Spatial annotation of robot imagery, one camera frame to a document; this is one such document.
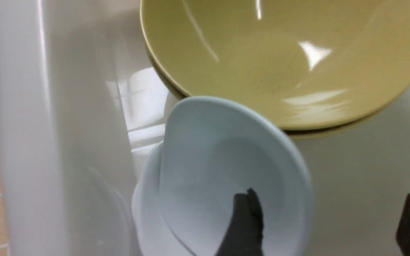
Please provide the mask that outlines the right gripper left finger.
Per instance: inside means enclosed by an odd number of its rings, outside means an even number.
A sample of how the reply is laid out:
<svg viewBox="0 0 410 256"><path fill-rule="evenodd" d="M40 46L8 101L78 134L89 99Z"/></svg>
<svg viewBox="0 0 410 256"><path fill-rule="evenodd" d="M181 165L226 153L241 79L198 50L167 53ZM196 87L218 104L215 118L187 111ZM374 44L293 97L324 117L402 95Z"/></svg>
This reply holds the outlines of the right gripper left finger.
<svg viewBox="0 0 410 256"><path fill-rule="evenodd" d="M257 193L249 188L233 196L232 217L216 256L263 256L263 211Z"/></svg>

